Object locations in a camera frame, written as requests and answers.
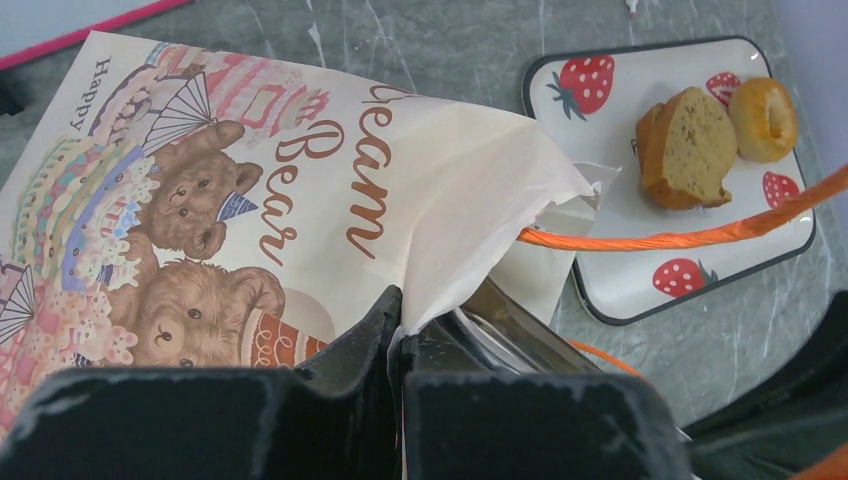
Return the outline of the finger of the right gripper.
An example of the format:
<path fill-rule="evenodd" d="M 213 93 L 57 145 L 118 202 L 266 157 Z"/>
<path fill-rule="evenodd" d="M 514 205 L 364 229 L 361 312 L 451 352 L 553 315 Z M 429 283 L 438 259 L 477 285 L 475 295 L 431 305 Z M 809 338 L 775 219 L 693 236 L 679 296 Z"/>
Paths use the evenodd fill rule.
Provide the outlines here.
<path fill-rule="evenodd" d="M 790 479 L 847 445 L 847 293 L 760 385 L 685 427 L 699 479 Z"/>

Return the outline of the paper bag with orange handles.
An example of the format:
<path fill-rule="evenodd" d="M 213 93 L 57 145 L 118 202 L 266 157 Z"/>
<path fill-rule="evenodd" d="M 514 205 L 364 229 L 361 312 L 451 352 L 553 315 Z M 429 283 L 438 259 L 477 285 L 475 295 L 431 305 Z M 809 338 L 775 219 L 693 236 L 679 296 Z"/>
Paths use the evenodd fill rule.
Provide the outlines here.
<path fill-rule="evenodd" d="M 1 446 L 75 368 L 295 368 L 399 288 L 400 343 L 486 278 L 547 325 L 581 252 L 770 233 L 844 191 L 676 236 L 589 236 L 614 171 L 528 116 L 310 65 L 94 32 L 1 192 Z"/>

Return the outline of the metal serving tongs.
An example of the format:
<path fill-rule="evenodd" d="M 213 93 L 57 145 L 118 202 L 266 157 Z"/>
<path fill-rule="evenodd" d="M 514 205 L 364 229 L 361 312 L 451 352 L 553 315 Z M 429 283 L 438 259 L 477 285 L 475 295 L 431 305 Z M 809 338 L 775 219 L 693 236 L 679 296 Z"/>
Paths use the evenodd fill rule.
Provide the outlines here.
<path fill-rule="evenodd" d="M 465 317 L 535 371 L 601 374 L 603 370 L 509 297 L 490 278 L 459 306 Z"/>

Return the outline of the yellow fake bread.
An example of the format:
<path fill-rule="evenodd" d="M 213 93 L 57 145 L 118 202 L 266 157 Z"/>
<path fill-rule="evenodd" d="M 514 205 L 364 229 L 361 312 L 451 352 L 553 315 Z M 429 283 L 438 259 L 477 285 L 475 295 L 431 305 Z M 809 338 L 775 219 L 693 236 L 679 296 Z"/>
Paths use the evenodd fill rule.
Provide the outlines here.
<path fill-rule="evenodd" d="M 716 208 L 732 201 L 723 185 L 737 160 L 726 109 L 698 87 L 651 107 L 636 125 L 641 187 L 669 210 Z"/>

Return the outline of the yellow fake doughnut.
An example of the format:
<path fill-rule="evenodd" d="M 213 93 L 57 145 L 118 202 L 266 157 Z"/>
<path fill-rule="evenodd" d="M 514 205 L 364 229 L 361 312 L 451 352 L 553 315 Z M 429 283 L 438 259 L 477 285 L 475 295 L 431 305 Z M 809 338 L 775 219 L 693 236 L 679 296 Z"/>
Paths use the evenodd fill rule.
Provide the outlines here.
<path fill-rule="evenodd" d="M 731 96 L 728 113 L 743 159 L 774 163 L 796 145 L 796 109 L 786 88 L 774 78 L 743 82 Z"/>

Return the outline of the red framed whiteboard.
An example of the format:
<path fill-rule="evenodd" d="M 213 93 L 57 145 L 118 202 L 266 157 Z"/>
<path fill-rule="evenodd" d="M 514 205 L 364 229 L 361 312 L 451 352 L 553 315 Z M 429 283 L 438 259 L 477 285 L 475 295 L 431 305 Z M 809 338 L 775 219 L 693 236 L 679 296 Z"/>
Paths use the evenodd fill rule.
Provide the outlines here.
<path fill-rule="evenodd" d="M 183 0 L 1 0 L 1 68 L 73 46 L 184 5 Z"/>

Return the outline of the strawberry print tray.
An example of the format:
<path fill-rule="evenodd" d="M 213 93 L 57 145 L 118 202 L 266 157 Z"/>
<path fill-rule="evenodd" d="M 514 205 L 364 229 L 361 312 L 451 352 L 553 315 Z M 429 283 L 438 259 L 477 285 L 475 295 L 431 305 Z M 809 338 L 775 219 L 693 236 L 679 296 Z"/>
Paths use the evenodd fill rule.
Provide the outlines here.
<path fill-rule="evenodd" d="M 609 167 L 589 236 L 676 236 L 714 229 L 780 206 L 805 187 L 792 149 L 759 162 L 730 125 L 732 95 L 771 69 L 742 36 L 551 54 L 522 83 L 528 116 L 575 161 Z M 806 211 L 747 240 L 660 250 L 581 252 L 576 285 L 587 310 L 628 325 L 805 251 L 816 219 Z"/>

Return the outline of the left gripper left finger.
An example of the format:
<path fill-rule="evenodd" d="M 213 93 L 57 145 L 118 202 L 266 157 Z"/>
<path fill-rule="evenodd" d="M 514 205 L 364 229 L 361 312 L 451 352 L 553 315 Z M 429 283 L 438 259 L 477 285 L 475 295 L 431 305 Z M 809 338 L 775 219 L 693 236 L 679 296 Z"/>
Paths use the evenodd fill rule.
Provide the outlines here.
<path fill-rule="evenodd" d="M 395 479 L 402 294 L 295 368 L 75 368 L 30 396 L 5 479 Z"/>

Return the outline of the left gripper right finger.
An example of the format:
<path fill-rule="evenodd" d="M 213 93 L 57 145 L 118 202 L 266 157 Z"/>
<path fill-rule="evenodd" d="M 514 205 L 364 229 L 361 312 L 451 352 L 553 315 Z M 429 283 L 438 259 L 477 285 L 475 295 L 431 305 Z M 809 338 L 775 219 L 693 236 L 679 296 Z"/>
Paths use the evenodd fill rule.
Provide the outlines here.
<path fill-rule="evenodd" d="M 492 371 L 437 323 L 400 343 L 408 479 L 688 479 L 641 378 Z"/>

